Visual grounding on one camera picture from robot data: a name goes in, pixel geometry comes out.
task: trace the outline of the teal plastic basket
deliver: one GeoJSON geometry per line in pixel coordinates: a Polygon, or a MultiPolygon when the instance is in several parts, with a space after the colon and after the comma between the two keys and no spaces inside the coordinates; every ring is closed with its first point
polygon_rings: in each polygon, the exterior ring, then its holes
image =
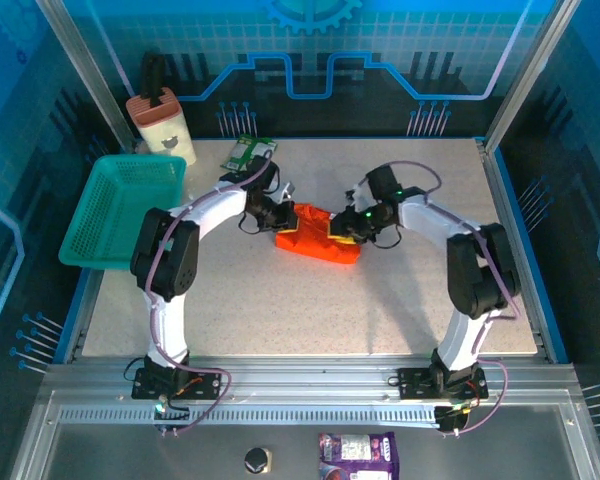
{"type": "Polygon", "coordinates": [[[66,265],[128,270],[145,213],[180,203],[186,162],[109,155],[91,171],[58,258],[66,265]]]}

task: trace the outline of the gear logo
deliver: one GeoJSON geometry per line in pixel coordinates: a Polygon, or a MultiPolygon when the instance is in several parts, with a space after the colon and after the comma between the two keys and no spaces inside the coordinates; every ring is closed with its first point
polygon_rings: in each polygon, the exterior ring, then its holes
{"type": "Polygon", "coordinates": [[[361,7],[360,0],[261,0],[269,18],[280,27],[290,27],[293,33],[304,30],[307,35],[316,30],[327,32],[327,27],[338,28],[340,22],[351,18],[351,11],[361,7]]]}
{"type": "Polygon", "coordinates": [[[0,0],[0,27],[9,40],[22,49],[38,31],[34,0],[0,0]]]}

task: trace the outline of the enclosure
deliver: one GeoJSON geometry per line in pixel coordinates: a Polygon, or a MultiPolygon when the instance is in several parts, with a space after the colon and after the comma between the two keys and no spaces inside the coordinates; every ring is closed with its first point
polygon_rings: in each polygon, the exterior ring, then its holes
{"type": "Polygon", "coordinates": [[[0,478],[242,478],[254,446],[270,476],[317,478],[318,433],[389,430],[402,478],[600,478],[600,0],[0,2],[0,478]],[[94,164],[137,148],[145,52],[193,139],[183,202],[244,133],[275,140],[296,202],[342,211],[367,172],[412,160],[442,177],[436,201],[505,227],[521,314],[482,348],[506,366],[484,367],[470,423],[504,395],[484,427],[445,439],[445,402],[388,384],[429,365],[454,308],[430,242],[343,266],[236,219],[200,244],[184,314],[191,364],[233,386],[160,437],[123,378],[150,339],[136,279],[58,259],[94,164]]]}

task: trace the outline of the speckled work surface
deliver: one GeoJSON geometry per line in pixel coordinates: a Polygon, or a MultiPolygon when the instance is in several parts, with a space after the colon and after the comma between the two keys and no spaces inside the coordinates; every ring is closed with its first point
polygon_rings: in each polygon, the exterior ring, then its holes
{"type": "MultiPolygon", "coordinates": [[[[196,195],[222,174],[218,165],[234,143],[195,142],[198,161],[188,169],[187,184],[196,195]]],[[[481,223],[497,219],[470,139],[282,140],[274,155],[283,181],[296,186],[294,199],[330,211],[344,208],[344,192],[366,172],[398,159],[440,173],[445,183],[433,195],[436,202],[481,223]]],[[[434,184],[412,167],[394,171],[404,187],[434,184]]],[[[446,260],[413,232],[404,232],[392,250],[365,245],[355,266],[342,266],[279,250],[272,234],[250,236],[237,223],[228,220],[200,245],[198,276],[185,303],[192,354],[429,354],[442,340],[453,309],[446,260]]],[[[394,241],[390,230],[379,243],[394,241]]],[[[148,323],[135,278],[107,271],[83,355],[142,355],[148,323]]],[[[526,316],[496,322],[483,347],[485,353],[535,351],[526,316]]]]}

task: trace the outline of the glass panel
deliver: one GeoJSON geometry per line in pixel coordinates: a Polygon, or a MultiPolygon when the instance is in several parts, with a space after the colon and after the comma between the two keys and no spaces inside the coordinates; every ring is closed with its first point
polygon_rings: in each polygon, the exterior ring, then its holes
{"type": "Polygon", "coordinates": [[[194,136],[248,131],[249,122],[225,122],[245,114],[261,135],[422,137],[485,134],[553,3],[69,0],[67,8],[121,105],[139,90],[143,53],[166,56],[164,83],[194,136]]]}
{"type": "Polygon", "coordinates": [[[571,359],[600,361],[600,0],[583,0],[502,151],[571,359]]]}
{"type": "Polygon", "coordinates": [[[35,3],[0,6],[0,478],[42,378],[34,369],[58,337],[36,327],[50,340],[33,338],[23,315],[64,323],[80,270],[61,265],[58,249],[91,164],[109,149],[106,123],[35,3]]]}

